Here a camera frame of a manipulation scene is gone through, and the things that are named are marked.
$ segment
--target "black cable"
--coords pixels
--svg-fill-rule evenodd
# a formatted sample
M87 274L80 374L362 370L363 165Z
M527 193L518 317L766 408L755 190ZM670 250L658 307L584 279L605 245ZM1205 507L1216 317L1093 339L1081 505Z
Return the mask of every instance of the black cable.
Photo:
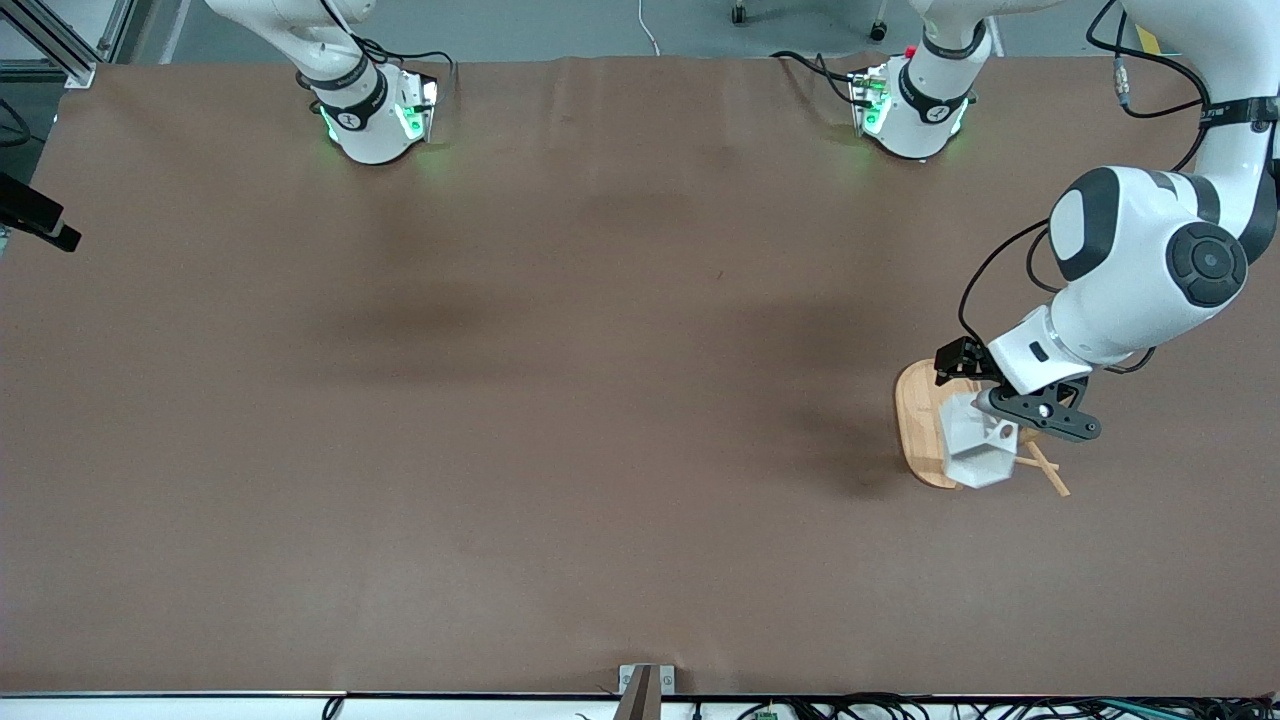
M1162 55L1152 55L1151 53L1143 53L1142 50L1134 50L1132 47L1124 47L1120 44L1114 44L1112 45L1112 44L1108 44L1106 41L1098 40L1098 36L1097 36L1098 24L1102 23L1102 18L1105 18L1106 14L1108 12L1111 12L1111 8L1114 8L1115 4L1116 4L1116 0L1107 0L1107 4L1103 5L1101 10L1098 10L1098 14L1094 15L1093 22L1089 23L1089 28L1087 31L1084 31L1084 38L1089 42L1089 45L1092 45L1092 46L1094 46L1094 47L1097 47L1100 50L1107 50L1110 53L1115 53L1117 56L1119 55L1128 55L1130 58L1140 58L1143 60L1149 60L1152 63L1157 63L1157 64L1165 65L1166 68L1170 68L1170 69L1175 70L1178 74L1180 74L1184 78L1187 78L1187 81L1190 82L1196 87L1196 94L1199 96L1201 105L1208 106L1210 105L1208 86L1206 86L1204 81L1201 79L1201 77L1198 74L1196 74L1187 65L1183 65L1181 63L1170 60L1169 58L1165 58ZM1192 158L1194 158L1196 152L1199 151L1201 143L1204 142L1204 135L1207 132L1208 132L1207 128L1199 128L1196 132L1196 140L1192 141L1190 150L1188 150L1187 155L1183 155L1181 160L1179 160L1174 165L1172 172L1176 173L1176 172L1181 170L1183 168L1187 167L1188 163L1192 161Z
M805 58L804 55L801 55L799 53L794 53L791 50L778 50L777 53L769 55L769 58L777 58L780 60L795 60L795 61L800 63L801 65L804 65L805 68L808 68L809 72L818 73L819 76L820 74L826 74L829 79L838 79L838 81L842 81L842 82L847 82L849 81L849 76L847 74L845 74L845 76L842 76L842 74L832 74L831 70L823 69L820 65L817 65L813 61L810 61L809 58Z
M833 73L833 72L831 72L831 69L827 67L827 60L823 59L823 56L822 56L822 53L818 53L817 55L814 55L813 61L809 61L809 59L805 58L804 55L801 55L799 53L792 53L791 50L778 50L777 53L769 55L769 58L777 58L777 59L782 59L782 60L796 60L797 63L800 63L801 65L804 65L809 72L813 72L815 74L819 74L819 76L827 78L827 85L831 86L831 91L835 92L836 96L840 97L841 100L844 100L845 102L849 102L850 105L854 105L856 108L870 108L872 106L872 104L869 101L867 101L867 100L855 100L854 97L850 97L842 90L840 90L840 86L836 85L836 82L837 81L840 81L840 82L849 82L849 74L847 73L841 74L841 73Z
M831 86L831 91L836 94L836 97L840 97L841 100L844 100L845 102L849 102L850 105L852 105L855 108L870 108L872 106L872 102L869 100L855 100L855 99L850 97L849 95L845 95L844 91L840 90L840 86L836 85L836 79L831 77L831 74L832 74L831 70L827 69L827 61L822 59L822 53L818 53L817 55L814 55L814 59L818 61L818 65L822 68L822 74L827 77L827 85Z
M754 714L773 706L782 706L791 708L791 712L796 716L796 720L831 720L831 716L818 710L818 707L814 706L812 702L800 697L780 697L771 700L768 702L762 702L742 711L742 714L737 716L737 720L748 720Z
M1107 365L1106 368L1102 369L1116 375L1128 375L1129 373L1137 373L1138 370L1146 368L1147 363L1151 363L1151 356L1155 354L1156 348L1148 347L1147 352L1143 354L1142 359L1134 363L1133 365Z
M26 145L31 142L31 138L36 137L31 135L31 126L27 124L27 119L19 115L18 110L14 110L13 105L10 105L9 101L5 100L4 97L0 97L0 108L4 108L5 113L9 113L9 117L13 118L13 122L18 126L18 127L10 127L8 124L0 126L9 132L18 133L17 138L0 140L0 147L18 147L19 145Z
M355 32L347 29L347 26L342 22L342 18L339 18L338 13L335 13L333 6L329 5L329 0L320 0L320 4L324 5L325 13L329 14L329 18L333 19L333 22L338 26L338 28L346 32L347 36L351 37L351 41L356 44L356 47L358 47L360 51L364 53L365 56L372 60L374 63L379 64L392 63L394 60L399 60L401 63L403 63L404 60L424 60L426 58L443 58L444 61L449 64L449 85L440 88L440 94L435 99L436 104L443 102L444 99L448 96L448 94L458 83L458 64L453 60L453 56L449 55L448 53L444 53L443 50L430 50L428 53L392 53L390 50L383 47L379 42L370 40L367 37L358 36Z
M342 706L346 703L347 698L343 696L330 697L324 703L324 710L320 711L320 720L335 720L338 714L342 712Z
M1027 249L1027 278L1032 281L1032 284L1044 292L1057 295L1062 291L1062 288L1048 284L1047 282L1039 279L1039 275L1036 274L1036 249L1039 247L1039 243L1043 242L1046 237L1048 237L1048 228L1042 229Z
M836 719L840 715L847 715L852 720L865 720L854 711L855 705L868 705L882 710L891 720L928 720L929 717L928 708L920 705L916 698L893 693L852 693L844 696L831 703L831 717ZM919 717L911 712L913 708L919 711Z
M1001 242L995 250L991 251L991 255L987 255L987 259L982 261L982 265L978 265L978 269L974 270L973 277L969 278L969 284L965 286L964 293L960 295L960 306L956 309L956 318L960 320L960 327L964 328L964 332L969 333L969 337L972 337L974 342L977 342L978 345L986 345L986 343L982 342L982 336L978 334L978 331L973 329L973 327L969 324L968 320L965 320L964 316L965 307L969 305L969 295L973 292L974 286L978 284L978 278L980 278L982 274L987 272L987 268L996 261L996 258L1000 258L1001 252L1009 250L1009 246L1046 225L1048 225L1048 218L1039 220L1036 224L1028 225L1027 228L1019 231L1018 234L1010 237L1005 242Z
M9 132L15 132L15 133L18 133L18 135L23 135L23 132L22 132L22 128L15 128L15 127L13 127L13 126L8 126L8 124L5 124L5 123L0 123L0 128L3 128L3 129L6 129L6 131L9 131ZM41 143L41 145L45 145L46 142L49 142L49 141L47 141L46 138L44 138L44 137L40 137L40 136L38 136L38 135L36 135L36 133L31 133L31 140L35 140L36 142L38 142L38 143Z
M1128 20L1129 20L1129 12L1121 10L1120 22L1116 23L1116 42L1115 42L1116 50L1114 51L1116 59L1120 59L1119 47L1124 42L1124 28ZM1139 110L1134 110L1133 108L1130 108L1128 102L1120 102L1120 109L1124 110L1125 114L1129 115L1130 118L1138 118L1139 120L1149 120L1152 118L1164 118L1165 115L1172 115L1175 113L1181 113L1183 110L1190 110L1192 108L1202 108L1203 105L1204 105L1203 100L1188 100L1181 105L1174 105L1172 108L1165 108L1164 110L1156 110L1155 113L1142 113Z

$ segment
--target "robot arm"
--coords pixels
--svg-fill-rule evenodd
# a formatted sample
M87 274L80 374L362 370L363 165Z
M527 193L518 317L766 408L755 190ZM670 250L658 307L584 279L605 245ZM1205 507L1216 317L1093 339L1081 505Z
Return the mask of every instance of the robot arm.
M928 158L960 131L970 88L991 55L988 15L1032 13L1064 0L910 0L924 19L914 55L854 77L859 132L902 158Z
M376 0L206 3L270 42L298 68L320 99L329 137L352 160L389 163L426 138L435 82L389 63L375 64L347 24L365 20Z
M1123 0L1183 50L1210 94L1194 174L1106 167L1059 199L1050 242L1068 286L983 348L940 351L940 382L995 379L980 410L1068 439L1097 437L1078 411L1085 378L1225 309L1276 231L1280 17L1270 0ZM1064 421L1064 407L1076 409Z

